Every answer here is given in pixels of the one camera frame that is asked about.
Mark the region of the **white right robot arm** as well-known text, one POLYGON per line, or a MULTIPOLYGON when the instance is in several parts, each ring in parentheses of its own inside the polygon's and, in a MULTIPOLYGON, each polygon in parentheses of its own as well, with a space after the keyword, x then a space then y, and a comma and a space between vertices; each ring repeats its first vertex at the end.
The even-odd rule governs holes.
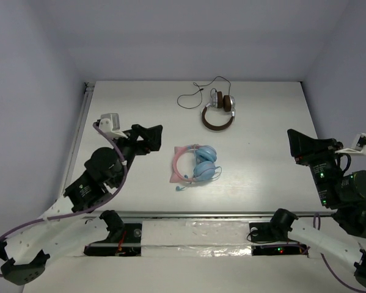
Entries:
POLYGON ((342 157, 350 167, 353 155, 366 156, 366 134, 358 134, 349 148, 335 139, 314 139, 294 129, 288 129, 287 135, 296 164, 311 171, 321 205, 333 210, 332 219, 357 244, 346 245, 307 227, 286 209, 278 209, 269 221, 270 235, 277 241, 302 242, 322 258, 335 258, 366 292, 366 170, 349 173, 340 166, 342 157))

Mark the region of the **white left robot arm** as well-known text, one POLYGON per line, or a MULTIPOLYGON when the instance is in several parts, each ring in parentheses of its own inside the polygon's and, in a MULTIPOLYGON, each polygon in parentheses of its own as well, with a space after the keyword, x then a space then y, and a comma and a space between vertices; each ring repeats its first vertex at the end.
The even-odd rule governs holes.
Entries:
POLYGON ((127 131, 104 132, 100 125, 98 120, 93 127, 110 146, 92 153, 82 175, 39 218, 0 236, 0 278, 22 286, 77 248, 92 256, 92 244, 125 241, 129 231, 117 211, 93 213, 120 193, 135 157, 159 151, 163 126, 135 124, 127 131))

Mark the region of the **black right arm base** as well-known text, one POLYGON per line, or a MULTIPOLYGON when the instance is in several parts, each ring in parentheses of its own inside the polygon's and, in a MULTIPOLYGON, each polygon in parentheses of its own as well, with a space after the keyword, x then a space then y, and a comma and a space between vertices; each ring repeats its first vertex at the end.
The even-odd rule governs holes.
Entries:
POLYGON ((276 235, 269 222, 250 223, 246 239, 253 256, 309 255, 306 244, 276 235))

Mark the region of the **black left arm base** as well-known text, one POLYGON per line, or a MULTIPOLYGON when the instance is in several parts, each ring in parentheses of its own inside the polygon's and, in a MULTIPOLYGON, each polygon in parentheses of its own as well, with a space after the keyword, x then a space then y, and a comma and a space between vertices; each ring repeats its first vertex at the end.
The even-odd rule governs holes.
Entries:
POLYGON ((115 240, 105 239, 85 246, 86 256, 141 256, 141 223, 127 223, 115 240))

